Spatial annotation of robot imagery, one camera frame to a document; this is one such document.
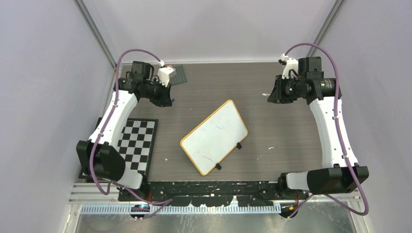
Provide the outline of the black white checkerboard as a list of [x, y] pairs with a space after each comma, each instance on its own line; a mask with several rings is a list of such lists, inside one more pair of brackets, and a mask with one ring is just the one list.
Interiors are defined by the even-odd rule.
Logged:
[[126, 167], [148, 178], [158, 119], [128, 118], [118, 141]]

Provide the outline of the yellow framed whiteboard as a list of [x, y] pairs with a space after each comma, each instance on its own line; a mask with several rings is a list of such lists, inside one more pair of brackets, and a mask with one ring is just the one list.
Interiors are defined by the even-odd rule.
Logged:
[[248, 129], [233, 100], [227, 100], [184, 136], [180, 146], [198, 172], [221, 169], [221, 161], [247, 137]]

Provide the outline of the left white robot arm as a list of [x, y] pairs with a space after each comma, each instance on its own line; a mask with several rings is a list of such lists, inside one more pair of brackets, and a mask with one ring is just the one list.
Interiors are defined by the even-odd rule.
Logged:
[[118, 142], [131, 111], [141, 98], [148, 99], [157, 107], [171, 107], [171, 80], [175, 68], [162, 66], [154, 74], [154, 67], [134, 61], [123, 78], [117, 78], [110, 106], [95, 131], [86, 140], [78, 141], [76, 152], [81, 171], [96, 180], [103, 179], [130, 188], [130, 194], [138, 201], [145, 200], [149, 188], [143, 184], [143, 176], [127, 168], [119, 152]]

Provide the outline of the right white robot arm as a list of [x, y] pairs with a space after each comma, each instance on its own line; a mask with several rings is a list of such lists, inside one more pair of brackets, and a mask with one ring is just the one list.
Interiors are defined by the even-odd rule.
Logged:
[[306, 172], [281, 173], [277, 192], [290, 199], [297, 190], [315, 195], [350, 193], [369, 177], [366, 166], [355, 157], [342, 115], [341, 91], [335, 78], [325, 78], [320, 57], [291, 58], [285, 54], [278, 60], [284, 66], [275, 77], [274, 88], [267, 101], [276, 104], [306, 100], [316, 122], [322, 149], [322, 168]]

